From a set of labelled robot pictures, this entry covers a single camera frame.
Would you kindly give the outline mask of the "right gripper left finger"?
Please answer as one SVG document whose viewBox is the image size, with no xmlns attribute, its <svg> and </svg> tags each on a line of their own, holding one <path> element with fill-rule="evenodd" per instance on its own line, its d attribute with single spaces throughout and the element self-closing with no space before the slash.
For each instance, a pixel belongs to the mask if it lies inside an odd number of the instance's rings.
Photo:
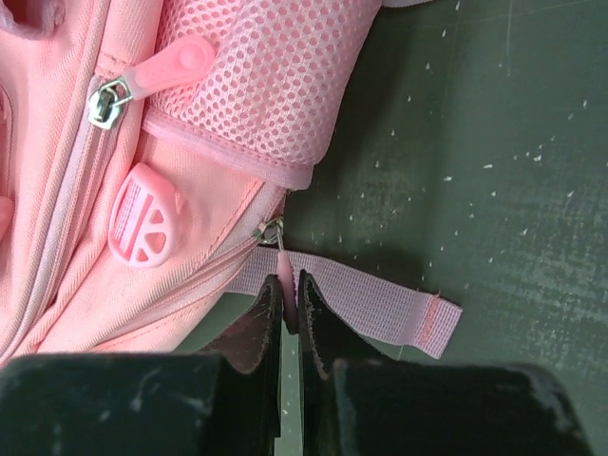
<svg viewBox="0 0 608 456">
<path fill-rule="evenodd" d="M 1 371 L 5 455 L 271 455 L 283 292 L 191 353 L 55 353 Z"/>
</svg>

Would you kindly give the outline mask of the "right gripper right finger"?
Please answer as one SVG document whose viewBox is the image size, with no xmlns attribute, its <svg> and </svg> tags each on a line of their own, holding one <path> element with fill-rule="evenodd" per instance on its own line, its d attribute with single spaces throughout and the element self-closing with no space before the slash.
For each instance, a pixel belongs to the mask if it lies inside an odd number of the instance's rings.
<svg viewBox="0 0 608 456">
<path fill-rule="evenodd" d="M 529 364 L 397 361 L 298 280 L 307 455 L 588 455 L 557 379 Z"/>
</svg>

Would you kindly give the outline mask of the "pink student backpack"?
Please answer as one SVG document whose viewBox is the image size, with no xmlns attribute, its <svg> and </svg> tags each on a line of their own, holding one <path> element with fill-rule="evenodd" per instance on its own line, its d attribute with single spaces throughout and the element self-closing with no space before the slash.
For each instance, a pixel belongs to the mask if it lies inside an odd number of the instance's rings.
<svg viewBox="0 0 608 456">
<path fill-rule="evenodd" d="M 461 309 L 276 253 L 378 1 L 5 1 L 1 359 L 174 350 L 224 292 L 316 273 L 359 333 L 440 357 Z"/>
</svg>

